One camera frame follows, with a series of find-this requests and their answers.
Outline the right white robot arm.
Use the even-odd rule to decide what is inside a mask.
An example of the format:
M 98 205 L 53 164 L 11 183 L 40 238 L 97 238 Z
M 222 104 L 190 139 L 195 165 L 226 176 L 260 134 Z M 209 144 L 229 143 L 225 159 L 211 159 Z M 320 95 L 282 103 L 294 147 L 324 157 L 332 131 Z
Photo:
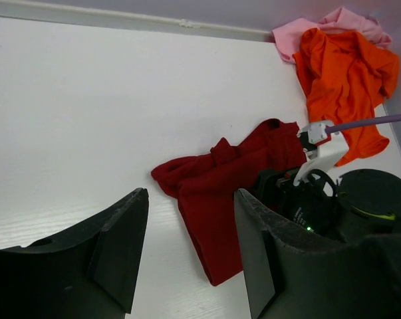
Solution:
M 338 181 L 314 169 L 294 185 L 298 169 L 259 173 L 250 192 L 262 204 L 309 232 L 349 243 L 367 235 L 401 233 L 401 179 L 356 169 Z

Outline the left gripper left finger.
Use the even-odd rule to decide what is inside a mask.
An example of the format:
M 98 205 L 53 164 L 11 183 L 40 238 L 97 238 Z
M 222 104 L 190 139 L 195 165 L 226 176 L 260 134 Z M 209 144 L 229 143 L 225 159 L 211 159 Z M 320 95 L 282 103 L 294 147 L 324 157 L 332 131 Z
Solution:
M 109 208 L 27 247 L 0 250 L 0 318 L 124 318 L 131 313 L 149 195 Z

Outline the dark red t shirt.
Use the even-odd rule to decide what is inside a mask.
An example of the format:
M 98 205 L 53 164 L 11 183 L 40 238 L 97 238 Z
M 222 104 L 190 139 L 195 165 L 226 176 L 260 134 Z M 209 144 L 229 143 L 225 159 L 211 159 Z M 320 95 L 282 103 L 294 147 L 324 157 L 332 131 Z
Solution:
M 305 163 L 297 123 L 266 120 L 239 145 L 225 138 L 200 156 L 172 159 L 152 178 L 175 198 L 201 265 L 217 286 L 242 271 L 233 194 L 249 189 L 260 171 L 284 171 Z

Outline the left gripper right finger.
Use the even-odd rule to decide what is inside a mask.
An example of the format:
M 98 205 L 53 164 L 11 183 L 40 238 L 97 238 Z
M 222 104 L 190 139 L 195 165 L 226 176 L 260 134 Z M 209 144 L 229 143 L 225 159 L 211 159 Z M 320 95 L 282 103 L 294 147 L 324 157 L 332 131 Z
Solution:
M 401 318 L 401 234 L 333 241 L 244 189 L 234 211 L 252 318 Z

